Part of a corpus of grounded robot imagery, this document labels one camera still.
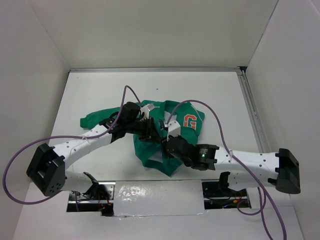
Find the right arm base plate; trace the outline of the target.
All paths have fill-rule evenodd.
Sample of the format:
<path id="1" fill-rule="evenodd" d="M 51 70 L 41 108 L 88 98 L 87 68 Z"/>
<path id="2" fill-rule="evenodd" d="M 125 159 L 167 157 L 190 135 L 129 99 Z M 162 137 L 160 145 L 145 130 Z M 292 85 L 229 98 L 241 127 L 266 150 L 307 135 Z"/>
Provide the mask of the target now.
<path id="1" fill-rule="evenodd" d="M 250 201 L 245 189 L 241 191 L 221 190 L 217 181 L 202 182 L 205 210 L 250 208 Z"/>

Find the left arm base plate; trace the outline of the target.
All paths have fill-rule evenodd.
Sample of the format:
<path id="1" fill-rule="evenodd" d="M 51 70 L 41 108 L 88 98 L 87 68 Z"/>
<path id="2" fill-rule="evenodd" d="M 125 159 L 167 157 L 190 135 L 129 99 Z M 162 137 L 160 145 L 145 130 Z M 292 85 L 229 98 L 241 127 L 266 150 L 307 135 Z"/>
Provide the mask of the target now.
<path id="1" fill-rule="evenodd" d="M 100 213 L 102 216 L 114 215 L 115 181 L 100 181 L 97 190 L 90 193 L 70 191 L 67 213 Z"/>

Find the green zip jacket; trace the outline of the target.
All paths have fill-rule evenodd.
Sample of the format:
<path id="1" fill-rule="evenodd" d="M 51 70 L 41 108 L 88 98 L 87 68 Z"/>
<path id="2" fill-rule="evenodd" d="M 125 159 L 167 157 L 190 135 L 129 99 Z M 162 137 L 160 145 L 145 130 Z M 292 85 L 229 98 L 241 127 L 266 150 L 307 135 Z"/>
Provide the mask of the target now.
<path id="1" fill-rule="evenodd" d="M 187 140 L 189 144 L 196 145 L 198 143 L 205 113 L 197 110 L 191 103 L 182 104 L 173 114 L 174 108 L 178 102 L 172 100 L 152 101 L 143 100 L 142 105 L 154 104 L 154 109 L 150 111 L 150 116 L 154 119 L 155 127 L 161 137 L 166 137 L 168 132 L 160 129 L 160 121 L 166 123 L 168 120 L 177 121 L 180 124 L 181 136 Z M 99 122 L 108 118 L 111 114 L 118 112 L 119 107 L 107 108 L 87 114 L 80 119 L 80 127 L 91 130 Z M 164 156 L 159 143 L 142 142 L 137 135 L 133 136 L 134 151 L 137 158 L 140 159 L 142 165 L 146 168 L 156 169 L 167 176 L 172 176 L 182 162 L 176 158 Z"/>

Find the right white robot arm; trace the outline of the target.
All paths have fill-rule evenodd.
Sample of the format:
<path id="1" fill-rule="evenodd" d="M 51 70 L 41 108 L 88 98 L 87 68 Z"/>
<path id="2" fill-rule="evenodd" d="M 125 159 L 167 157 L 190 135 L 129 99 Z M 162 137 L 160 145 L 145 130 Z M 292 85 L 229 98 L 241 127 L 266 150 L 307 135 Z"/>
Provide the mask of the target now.
<path id="1" fill-rule="evenodd" d="M 218 190 L 223 196 L 260 186 L 274 187 L 285 194 L 300 194 L 300 164 L 292 152 L 254 153 L 226 150 L 222 146 L 188 143 L 182 136 L 162 141 L 163 151 L 186 167 L 219 171 Z"/>

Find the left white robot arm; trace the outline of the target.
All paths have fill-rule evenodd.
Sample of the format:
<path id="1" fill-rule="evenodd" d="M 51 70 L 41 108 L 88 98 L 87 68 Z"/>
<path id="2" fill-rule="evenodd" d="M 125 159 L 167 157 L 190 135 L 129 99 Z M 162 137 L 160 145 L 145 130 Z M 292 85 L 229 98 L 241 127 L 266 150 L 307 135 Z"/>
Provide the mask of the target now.
<path id="1" fill-rule="evenodd" d="M 68 168 L 94 150 L 126 134 L 137 135 L 142 141 L 159 141 L 160 136 L 150 115 L 154 108 L 152 103 L 140 107 L 134 102 L 127 102 L 120 112 L 101 120 L 80 138 L 55 146 L 41 144 L 26 170 L 27 176 L 46 197 L 52 197 L 60 191 L 73 191 L 81 193 L 88 200 L 94 199 L 102 188 L 99 182 L 87 172 L 76 173 Z"/>

